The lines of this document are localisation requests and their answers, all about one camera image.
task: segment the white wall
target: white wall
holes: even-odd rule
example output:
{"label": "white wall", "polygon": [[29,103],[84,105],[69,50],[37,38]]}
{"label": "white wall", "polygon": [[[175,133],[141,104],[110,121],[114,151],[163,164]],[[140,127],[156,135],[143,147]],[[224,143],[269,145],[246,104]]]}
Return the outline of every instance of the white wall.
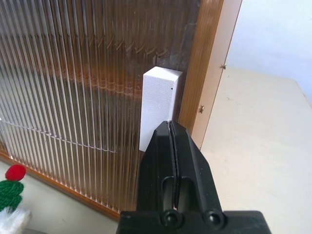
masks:
{"label": "white wall", "polygon": [[293,78],[312,102],[312,0],[243,0],[227,65]]}

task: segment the beige floor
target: beige floor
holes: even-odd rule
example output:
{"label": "beige floor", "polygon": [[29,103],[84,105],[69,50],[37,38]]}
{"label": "beige floor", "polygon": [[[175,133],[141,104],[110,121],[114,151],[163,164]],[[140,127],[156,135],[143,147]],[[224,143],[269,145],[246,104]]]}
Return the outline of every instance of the beige floor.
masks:
{"label": "beige floor", "polygon": [[[0,161],[0,180],[8,165]],[[26,176],[21,206],[31,210],[30,229],[47,234],[115,234],[117,223],[67,195]]]}
{"label": "beige floor", "polygon": [[295,81],[227,68],[202,152],[224,210],[312,233],[312,109]]}

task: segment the knitted toy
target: knitted toy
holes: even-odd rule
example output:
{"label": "knitted toy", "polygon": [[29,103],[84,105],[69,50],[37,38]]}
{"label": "knitted toy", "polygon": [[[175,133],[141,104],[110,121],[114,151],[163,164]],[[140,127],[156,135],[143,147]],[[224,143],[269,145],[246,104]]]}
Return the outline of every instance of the knitted toy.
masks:
{"label": "knitted toy", "polygon": [[30,212],[19,209],[24,185],[19,181],[25,176],[22,165],[13,165],[0,181],[0,234],[21,234],[30,220]]}

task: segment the black screw head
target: black screw head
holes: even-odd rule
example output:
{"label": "black screw head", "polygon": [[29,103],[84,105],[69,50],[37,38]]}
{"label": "black screw head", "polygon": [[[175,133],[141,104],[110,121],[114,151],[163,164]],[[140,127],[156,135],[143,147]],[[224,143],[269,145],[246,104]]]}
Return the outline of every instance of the black screw head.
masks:
{"label": "black screw head", "polygon": [[221,229],[225,223],[225,217],[222,212],[209,211],[203,214],[205,223],[213,226],[215,229]]}
{"label": "black screw head", "polygon": [[176,210],[165,211],[161,216],[161,222],[165,227],[168,228],[178,228],[182,224],[182,214]]}

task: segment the white foam block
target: white foam block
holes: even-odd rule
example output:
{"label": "white foam block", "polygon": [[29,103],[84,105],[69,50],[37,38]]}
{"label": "white foam block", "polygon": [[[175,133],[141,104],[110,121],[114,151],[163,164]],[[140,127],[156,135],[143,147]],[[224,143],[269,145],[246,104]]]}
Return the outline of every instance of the white foam block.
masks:
{"label": "white foam block", "polygon": [[146,151],[155,128],[172,120],[176,90],[182,72],[154,67],[143,75],[140,146]]}

